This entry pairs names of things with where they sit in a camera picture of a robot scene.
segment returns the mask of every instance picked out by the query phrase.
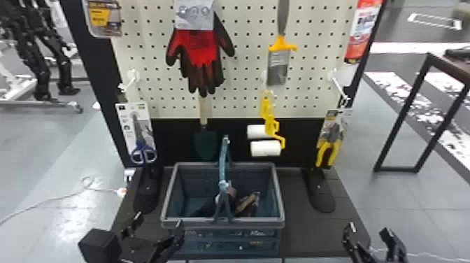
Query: wooden handle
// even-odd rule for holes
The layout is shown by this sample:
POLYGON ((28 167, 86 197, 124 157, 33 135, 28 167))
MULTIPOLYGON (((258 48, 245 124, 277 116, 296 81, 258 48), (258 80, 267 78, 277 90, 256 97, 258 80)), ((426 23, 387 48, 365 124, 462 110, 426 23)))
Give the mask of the wooden handle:
POLYGON ((207 98, 199 96, 199 118, 202 126, 207 125, 207 98))

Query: scissors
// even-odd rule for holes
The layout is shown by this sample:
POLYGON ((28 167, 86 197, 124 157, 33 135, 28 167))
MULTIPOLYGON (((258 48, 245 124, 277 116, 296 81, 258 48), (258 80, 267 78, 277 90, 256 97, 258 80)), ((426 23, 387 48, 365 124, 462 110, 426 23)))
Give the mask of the scissors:
POLYGON ((132 116, 132 121, 134 122, 134 131, 136 133, 136 148, 131 152, 131 161, 138 165, 151 164, 157 159, 157 151, 147 145, 136 114, 132 116))

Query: white pegboard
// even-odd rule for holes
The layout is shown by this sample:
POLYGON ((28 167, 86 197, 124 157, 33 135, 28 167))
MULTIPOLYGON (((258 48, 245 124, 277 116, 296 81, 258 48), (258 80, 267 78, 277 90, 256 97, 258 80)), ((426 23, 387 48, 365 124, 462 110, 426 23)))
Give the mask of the white pegboard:
MULTIPOLYGON (((173 30, 170 1, 121 1, 124 36, 112 40, 123 81, 135 68, 141 75, 130 101, 146 100, 152 118, 198 118, 198 94, 190 94, 179 63, 168 67, 166 46, 173 30)), ((328 73, 342 61, 357 0, 290 2, 286 41, 292 53, 287 85, 275 88, 276 117, 323 118, 335 108, 339 91, 328 73)), ((211 118, 258 118, 268 46, 277 35, 277 1, 215 0, 214 9, 234 42, 236 56, 222 62, 226 81, 209 95, 211 118)))

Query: black table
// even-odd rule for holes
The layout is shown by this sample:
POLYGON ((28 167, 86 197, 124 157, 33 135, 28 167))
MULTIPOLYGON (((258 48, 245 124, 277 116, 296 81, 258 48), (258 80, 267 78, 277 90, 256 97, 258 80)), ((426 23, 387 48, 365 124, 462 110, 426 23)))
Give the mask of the black table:
MULTIPOLYGON (((333 169, 326 172, 327 182, 336 200, 336 210, 333 213, 319 213, 311 207, 300 169, 278 169, 277 171, 285 207, 286 226, 283 230, 280 254, 276 258, 347 257, 341 238, 343 229, 349 222, 354 222, 358 240, 366 246, 370 244, 369 234, 333 169)), ((170 175, 171 168, 165 169, 159 205, 153 212, 145 215, 145 222, 136 232, 137 237, 157 240, 168 234, 166 229, 162 229, 159 217, 170 175)), ((133 202, 140 179, 141 170, 138 169, 113 223, 111 230, 116 234, 121 230, 122 223, 135 215, 133 202)), ((257 256, 189 255, 182 257, 175 255, 172 259, 202 260, 254 257, 257 256)))
POLYGON ((442 133, 447 129, 447 126, 450 124, 452 119, 454 118, 455 114, 460 108, 460 105, 467 97, 470 90, 470 64, 467 64, 463 61, 452 59, 450 57, 442 56, 442 55, 435 55, 432 53, 426 54, 426 60, 423 63, 420 74, 416 77, 415 83, 413 84, 413 88, 411 89, 410 95, 405 100, 405 104, 398 115, 397 121, 393 125, 392 131, 385 142, 385 145, 378 156, 377 162, 373 167, 374 172, 378 171, 403 171, 403 172, 411 172, 411 173, 418 173, 422 166, 425 164, 427 158, 431 154, 431 151, 434 149, 436 144, 439 141, 442 133), (383 161, 387 157, 392 144, 397 137, 398 131, 403 124, 408 112, 410 111, 411 104, 416 98, 416 95, 421 89, 422 83, 425 81, 425 76, 431 69, 431 67, 435 67, 442 72, 448 74, 449 76, 455 78, 456 80, 461 81, 464 83, 464 88, 460 92, 459 96, 454 100, 452 106, 449 108, 446 116, 444 117, 444 121, 441 123, 439 128, 436 130, 436 133, 433 135, 425 151, 421 154, 420 159, 416 162, 415 166, 383 166, 383 161))

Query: plastic basket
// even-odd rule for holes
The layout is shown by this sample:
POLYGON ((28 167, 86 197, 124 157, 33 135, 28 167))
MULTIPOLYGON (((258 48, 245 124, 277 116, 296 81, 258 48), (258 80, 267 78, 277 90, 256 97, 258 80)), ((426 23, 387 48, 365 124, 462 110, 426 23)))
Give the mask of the plastic basket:
POLYGON ((173 168, 163 204, 163 228, 174 229, 182 220, 187 230, 180 253, 272 254, 278 252, 285 213, 276 168, 273 163, 232 163, 225 169, 227 180, 244 197, 259 192, 257 217, 189 218, 207 198, 219 192, 218 163, 177 163, 173 168))

